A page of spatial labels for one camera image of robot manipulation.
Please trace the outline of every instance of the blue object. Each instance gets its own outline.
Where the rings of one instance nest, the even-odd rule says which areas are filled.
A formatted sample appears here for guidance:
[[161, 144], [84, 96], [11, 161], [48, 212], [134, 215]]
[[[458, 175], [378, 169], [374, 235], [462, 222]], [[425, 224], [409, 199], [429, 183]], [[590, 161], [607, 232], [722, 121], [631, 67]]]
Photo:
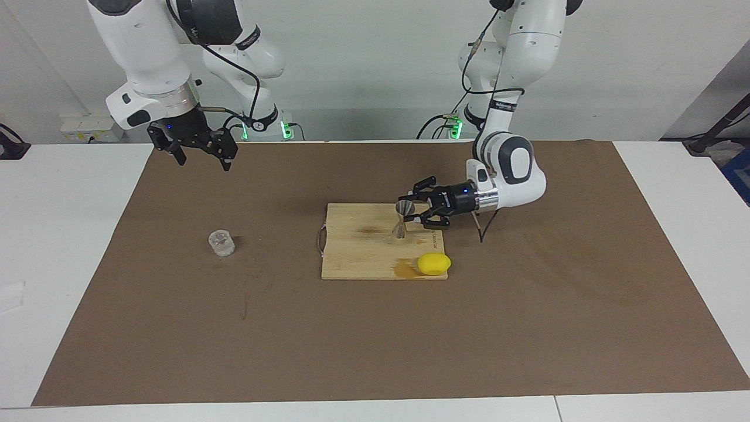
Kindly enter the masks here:
[[745, 149], [721, 168], [734, 190], [750, 204], [750, 149]]

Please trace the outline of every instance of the white robotic arm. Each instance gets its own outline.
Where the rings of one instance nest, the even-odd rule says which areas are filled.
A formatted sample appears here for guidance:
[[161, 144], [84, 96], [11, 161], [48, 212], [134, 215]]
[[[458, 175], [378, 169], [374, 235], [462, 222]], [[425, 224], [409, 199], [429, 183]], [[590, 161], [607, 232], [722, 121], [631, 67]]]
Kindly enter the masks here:
[[[208, 127], [173, 21], [204, 47], [211, 72], [238, 92], [243, 104], [238, 117], [258, 134], [287, 137], [280, 125], [272, 124], [279, 112], [260, 82], [261, 77], [280, 76], [284, 62], [247, 18], [244, 0], [88, 0], [88, 9], [127, 76], [126, 84], [106, 100], [112, 117], [125, 129], [150, 123], [154, 146], [173, 154], [180, 165], [186, 160], [184, 146], [216, 156], [229, 170], [237, 146], [229, 129]], [[251, 74], [258, 80], [248, 82]]]
[[437, 186], [435, 177], [429, 177], [400, 198], [430, 204], [424, 213], [405, 218], [419, 221], [426, 228], [446, 229], [449, 218], [458, 214], [524, 205], [539, 199], [547, 188], [532, 144], [511, 133], [509, 127], [525, 88], [552, 68], [566, 14], [575, 11], [571, 8], [578, 9], [581, 0], [490, 3], [498, 9], [493, 21], [496, 42], [470, 45], [471, 49], [462, 50], [460, 60], [472, 83], [468, 91], [472, 97], [464, 114], [480, 130], [472, 148], [473, 158], [466, 163], [468, 180]]

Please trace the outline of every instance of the yellow lemon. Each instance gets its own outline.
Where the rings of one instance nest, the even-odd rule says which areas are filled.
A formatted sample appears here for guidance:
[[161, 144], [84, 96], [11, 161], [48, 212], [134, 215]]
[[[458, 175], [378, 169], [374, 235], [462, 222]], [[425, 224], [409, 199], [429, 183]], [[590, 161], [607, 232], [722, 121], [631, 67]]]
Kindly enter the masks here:
[[439, 276], [451, 267], [451, 258], [446, 254], [424, 254], [417, 261], [419, 272], [426, 276]]

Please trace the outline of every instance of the table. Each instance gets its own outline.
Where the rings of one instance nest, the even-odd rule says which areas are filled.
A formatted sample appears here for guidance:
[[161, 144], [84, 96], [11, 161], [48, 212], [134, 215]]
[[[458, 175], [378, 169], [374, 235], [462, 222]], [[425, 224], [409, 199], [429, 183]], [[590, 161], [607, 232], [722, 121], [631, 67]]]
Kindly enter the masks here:
[[[707, 158], [678, 143], [616, 147], [746, 372], [750, 209]], [[398, 402], [237, 403], [23, 409], [97, 268], [151, 151], [148, 145], [35, 146], [0, 166], [0, 286], [25, 282], [0, 315], [3, 420], [742, 420], [750, 392]], [[76, 248], [68, 245], [77, 239]]]

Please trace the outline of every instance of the brown mat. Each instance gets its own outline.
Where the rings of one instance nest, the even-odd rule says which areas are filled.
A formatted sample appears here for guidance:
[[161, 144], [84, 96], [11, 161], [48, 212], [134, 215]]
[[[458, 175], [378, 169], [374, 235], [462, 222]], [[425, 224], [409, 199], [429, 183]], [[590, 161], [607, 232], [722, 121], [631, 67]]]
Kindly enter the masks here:
[[535, 147], [548, 193], [484, 245], [455, 219], [445, 282], [324, 282], [315, 237], [330, 202], [460, 182], [469, 144], [154, 154], [34, 405], [750, 389], [614, 147]]

